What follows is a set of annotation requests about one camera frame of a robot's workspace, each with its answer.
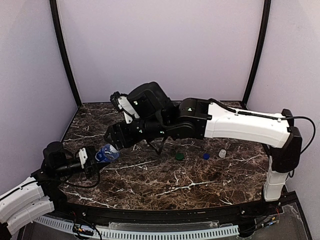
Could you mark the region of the green Starbucks bottle cap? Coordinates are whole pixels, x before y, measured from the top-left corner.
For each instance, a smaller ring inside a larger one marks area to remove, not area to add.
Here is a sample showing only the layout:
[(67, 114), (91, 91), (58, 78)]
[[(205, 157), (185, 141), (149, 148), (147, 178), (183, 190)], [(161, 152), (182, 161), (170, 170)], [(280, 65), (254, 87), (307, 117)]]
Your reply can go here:
[(182, 160), (184, 160), (184, 158), (185, 158), (185, 155), (183, 153), (178, 152), (175, 154), (175, 159), (177, 161), (182, 161)]

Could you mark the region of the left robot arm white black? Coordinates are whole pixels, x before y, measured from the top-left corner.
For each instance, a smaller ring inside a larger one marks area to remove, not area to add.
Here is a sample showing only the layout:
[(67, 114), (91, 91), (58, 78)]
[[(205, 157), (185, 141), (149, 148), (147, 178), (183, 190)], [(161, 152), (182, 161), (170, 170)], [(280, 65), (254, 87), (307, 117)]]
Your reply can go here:
[(77, 187), (62, 177), (84, 173), (86, 178), (100, 176), (93, 146), (80, 148), (76, 153), (54, 141), (43, 150), (40, 169), (14, 189), (0, 197), (0, 238), (9, 240), (25, 225), (54, 211), (66, 211), (67, 196), (59, 189), (64, 184)]

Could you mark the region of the blue Pepsi bottle cap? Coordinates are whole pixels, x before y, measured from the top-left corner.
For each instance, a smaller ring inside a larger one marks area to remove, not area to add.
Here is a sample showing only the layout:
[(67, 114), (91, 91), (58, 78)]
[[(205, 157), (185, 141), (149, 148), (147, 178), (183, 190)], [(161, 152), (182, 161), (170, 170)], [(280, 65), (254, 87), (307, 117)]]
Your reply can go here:
[(208, 153), (203, 154), (203, 159), (208, 160), (210, 158), (210, 155)]

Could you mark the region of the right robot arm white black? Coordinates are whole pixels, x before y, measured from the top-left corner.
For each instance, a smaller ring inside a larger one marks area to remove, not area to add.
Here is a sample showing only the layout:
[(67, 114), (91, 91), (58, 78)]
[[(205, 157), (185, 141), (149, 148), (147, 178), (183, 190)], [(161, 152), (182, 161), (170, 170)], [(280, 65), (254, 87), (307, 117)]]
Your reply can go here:
[(269, 167), (262, 197), (266, 202), (280, 199), (290, 172), (306, 150), (296, 117), (289, 109), (280, 113), (263, 113), (233, 108), (210, 98), (189, 97), (174, 104), (160, 85), (147, 82), (129, 94), (114, 92), (114, 108), (124, 120), (107, 128), (104, 139), (115, 149), (128, 149), (146, 141), (168, 138), (227, 138), (256, 142), (268, 146)]

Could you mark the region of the Pocari Sweat bottle white cap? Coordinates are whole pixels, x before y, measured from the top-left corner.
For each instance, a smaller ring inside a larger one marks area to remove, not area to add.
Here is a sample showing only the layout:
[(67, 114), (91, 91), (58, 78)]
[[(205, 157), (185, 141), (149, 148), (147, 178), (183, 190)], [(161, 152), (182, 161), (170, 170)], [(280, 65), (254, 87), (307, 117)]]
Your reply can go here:
[(120, 156), (120, 152), (114, 148), (111, 144), (104, 145), (95, 155), (95, 159), (98, 163), (111, 163), (117, 160)]

